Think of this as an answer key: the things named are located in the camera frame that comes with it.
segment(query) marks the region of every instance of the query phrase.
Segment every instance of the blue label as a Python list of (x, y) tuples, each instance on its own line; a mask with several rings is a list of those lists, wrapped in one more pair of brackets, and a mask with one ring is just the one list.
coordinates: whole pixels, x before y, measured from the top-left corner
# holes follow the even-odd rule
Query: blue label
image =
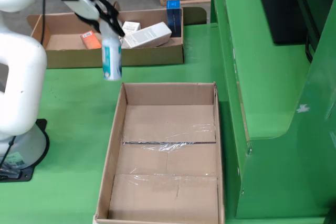
[(111, 59), (110, 59), (110, 48), (104, 47), (103, 51), (103, 71), (104, 77), (109, 78), (111, 76)]
[(122, 76), (122, 69), (121, 69), (121, 45), (119, 46), (119, 55), (120, 55), (120, 60), (119, 60), (119, 65), (118, 65), (118, 74)]

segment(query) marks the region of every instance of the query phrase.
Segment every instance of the cardboard tray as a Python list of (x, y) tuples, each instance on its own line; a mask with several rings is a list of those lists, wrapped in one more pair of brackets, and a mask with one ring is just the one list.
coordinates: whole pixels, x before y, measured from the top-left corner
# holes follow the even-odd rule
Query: cardboard tray
[[(167, 24), (166, 9), (137, 10), (120, 12), (122, 21), (141, 23), (142, 28), (159, 22)], [(33, 29), (31, 36), (38, 41), (42, 36), (42, 15), (30, 15), (28, 23)], [(48, 57), (48, 68), (89, 68), (102, 67), (101, 49), (88, 50), (80, 35), (93, 28), (80, 21), (74, 13), (47, 14), (45, 16), (45, 39), (43, 47)], [(206, 23), (206, 11), (199, 7), (187, 7), (182, 10), (184, 25)], [(169, 42), (156, 48), (122, 49), (123, 66), (182, 64), (182, 37), (170, 38)]]
[(216, 85), (124, 83), (96, 223), (224, 223)]

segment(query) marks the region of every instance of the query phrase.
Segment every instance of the orange box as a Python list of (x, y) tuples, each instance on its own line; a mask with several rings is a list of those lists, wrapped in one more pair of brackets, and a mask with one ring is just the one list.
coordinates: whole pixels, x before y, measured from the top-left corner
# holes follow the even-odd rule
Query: orange box
[(99, 42), (93, 31), (88, 31), (85, 34), (82, 34), (80, 37), (87, 49), (101, 48), (101, 43)]

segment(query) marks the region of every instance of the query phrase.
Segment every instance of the cable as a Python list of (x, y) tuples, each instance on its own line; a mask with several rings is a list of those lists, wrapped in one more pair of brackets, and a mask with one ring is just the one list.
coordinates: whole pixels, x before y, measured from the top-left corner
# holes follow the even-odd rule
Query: cable
[(41, 37), (42, 46), (43, 46), (43, 41), (44, 41), (45, 26), (46, 26), (46, 0), (43, 0), (43, 3), (42, 3), (42, 37)]
[(10, 148), (12, 147), (12, 145), (14, 144), (14, 140), (15, 140), (16, 136), (13, 136), (13, 139), (8, 143), (9, 147), (7, 148), (7, 151), (4, 155), (4, 157), (2, 158), (1, 162), (0, 162), (0, 168), (2, 167), (2, 165), (4, 164), (5, 162), (5, 159), (9, 153), (9, 151), (11, 150)]
[(309, 60), (310, 63), (312, 63), (313, 56), (311, 55), (311, 52), (309, 50), (309, 35), (307, 35), (307, 37), (306, 37), (306, 49), (305, 49), (305, 52), (306, 52), (307, 59)]

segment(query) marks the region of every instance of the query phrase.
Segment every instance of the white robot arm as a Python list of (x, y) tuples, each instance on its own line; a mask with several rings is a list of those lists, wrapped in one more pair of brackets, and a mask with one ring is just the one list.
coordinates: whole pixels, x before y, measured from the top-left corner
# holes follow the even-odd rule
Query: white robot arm
[[(63, 0), (82, 21), (99, 31), (99, 20), (107, 22), (119, 36), (124, 32), (117, 20), (118, 11), (107, 0)], [(16, 12), (34, 0), (0, 0), (0, 11)], [(35, 121), (46, 71), (46, 53), (40, 43), (9, 31), (0, 12), (0, 63), (8, 65), (5, 92), (0, 91), (0, 177), (3, 166), (22, 169), (42, 156), (46, 144)], [(6, 156), (13, 154), (6, 162)]]

